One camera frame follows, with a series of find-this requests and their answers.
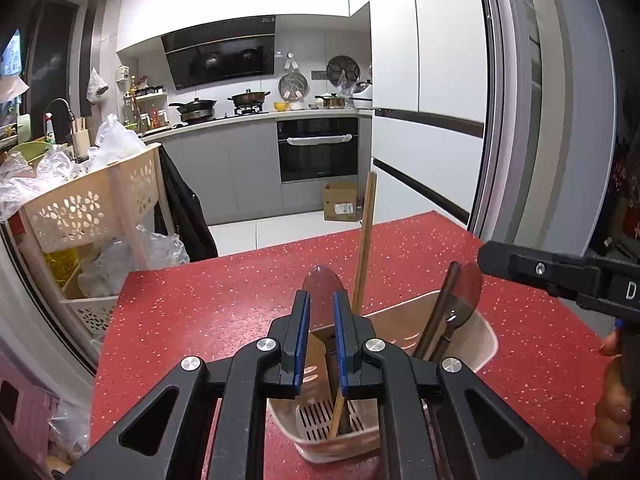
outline cardboard box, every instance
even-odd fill
[[[355,222],[358,211],[358,183],[332,182],[324,188],[324,219]]]

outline kitchen counter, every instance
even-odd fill
[[[290,310],[312,266],[330,266],[350,291],[359,236],[351,230],[131,273],[104,341],[92,403],[92,442],[184,356],[221,359],[264,336],[271,320]],[[439,289],[449,262],[474,261],[480,245],[434,212],[375,225],[364,313]],[[608,362],[597,353],[598,337],[558,300],[496,278],[485,277],[478,309],[499,344],[480,377],[586,471],[593,408]],[[267,415],[266,480],[378,478],[379,467],[375,454],[310,465]]]
[[[322,117],[359,117],[373,116],[373,110],[362,110],[358,108],[343,108],[341,110],[290,110],[288,112],[263,112],[261,114],[250,114],[244,116],[233,116],[228,118],[219,118],[215,121],[207,123],[192,124],[191,126],[183,126],[175,130],[167,130],[157,134],[142,137],[145,142],[156,142],[159,139],[171,137],[177,134],[185,134],[195,132],[203,128],[213,128],[216,126],[227,126],[235,123],[248,123],[252,121],[263,121],[266,119],[277,119],[280,121],[288,121],[293,119],[312,119]]]

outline spray bottle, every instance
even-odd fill
[[[56,136],[53,133],[53,124],[51,123],[51,118],[53,117],[52,114],[50,113],[46,113],[44,114],[44,120],[46,123],[45,126],[45,140],[46,142],[48,142],[49,144],[55,144],[56,143]]]

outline metal screw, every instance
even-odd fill
[[[462,363],[459,360],[457,360],[455,357],[447,357],[442,362],[442,367],[445,369],[446,372],[449,372],[450,374],[455,374],[460,370],[462,370]]]
[[[385,342],[382,341],[382,339],[373,338],[364,343],[364,346],[366,346],[367,350],[369,350],[370,352],[380,352],[385,349],[386,345]]]
[[[180,363],[180,366],[182,367],[183,370],[187,370],[188,372],[191,372],[200,366],[200,359],[197,358],[195,355],[185,357]]]
[[[265,337],[264,339],[260,339],[255,345],[258,347],[258,350],[261,352],[268,352],[269,350],[273,350],[276,348],[276,341],[271,339],[270,337]]]

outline black jacket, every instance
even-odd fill
[[[218,257],[218,248],[207,227],[200,200],[180,176],[164,146],[158,148],[166,198],[176,232],[192,262]],[[154,211],[156,233],[167,234],[160,205]]]

